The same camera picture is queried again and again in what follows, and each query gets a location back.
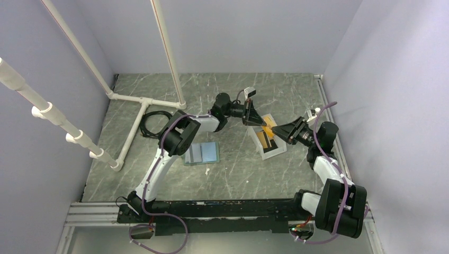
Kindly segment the clear plastic bin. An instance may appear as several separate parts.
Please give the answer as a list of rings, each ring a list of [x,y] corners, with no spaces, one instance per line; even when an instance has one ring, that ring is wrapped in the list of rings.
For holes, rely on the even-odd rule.
[[[255,145],[256,152],[262,160],[278,156],[287,151],[286,142],[274,135],[271,127],[277,126],[271,114],[262,116],[268,121],[267,126],[249,126],[247,134]]]

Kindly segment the green card holder wallet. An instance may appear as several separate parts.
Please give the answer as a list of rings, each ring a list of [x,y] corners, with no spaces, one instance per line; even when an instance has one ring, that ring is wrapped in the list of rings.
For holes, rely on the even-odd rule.
[[[185,153],[183,154],[183,164],[185,166],[213,164],[218,163],[220,161],[219,144],[217,142],[203,142],[200,144],[202,149],[202,162],[187,164],[185,162],[185,154],[186,154]]]

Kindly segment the white magnetic stripe card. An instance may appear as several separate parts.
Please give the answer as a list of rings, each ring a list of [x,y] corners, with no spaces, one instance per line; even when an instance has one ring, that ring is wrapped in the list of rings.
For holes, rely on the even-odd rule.
[[[185,154],[185,162],[194,164],[202,162],[202,149],[200,143],[193,143]]]

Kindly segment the gold credit card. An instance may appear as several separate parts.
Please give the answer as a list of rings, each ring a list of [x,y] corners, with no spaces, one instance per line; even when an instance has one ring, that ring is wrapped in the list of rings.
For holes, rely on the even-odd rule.
[[[263,120],[266,124],[265,126],[262,126],[263,131],[267,134],[269,139],[273,139],[275,134],[273,133],[272,128],[276,126],[275,121],[270,115],[263,116]]]

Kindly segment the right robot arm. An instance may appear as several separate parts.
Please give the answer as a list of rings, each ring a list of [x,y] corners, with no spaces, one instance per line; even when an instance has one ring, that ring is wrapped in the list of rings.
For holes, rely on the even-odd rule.
[[[367,191],[346,176],[332,152],[338,130],[329,121],[311,128],[303,117],[272,128],[286,143],[308,147],[306,160],[324,185],[320,194],[303,189],[295,194],[289,207],[294,217],[304,220],[311,215],[317,229],[333,237],[343,235],[356,239],[366,216]]]

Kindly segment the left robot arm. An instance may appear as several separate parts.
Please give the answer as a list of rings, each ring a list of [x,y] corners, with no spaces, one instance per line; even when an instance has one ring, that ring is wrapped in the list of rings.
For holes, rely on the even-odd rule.
[[[240,92],[245,95],[243,102],[238,99],[232,101],[229,94],[220,93],[207,114],[192,115],[178,110],[168,120],[158,137],[158,147],[151,166],[141,183],[127,197],[131,215],[138,222],[146,222],[151,218],[151,206],[162,180],[174,161],[187,152],[197,134],[221,131],[229,117],[242,120],[245,126],[266,125],[253,105],[255,88],[248,87]]]

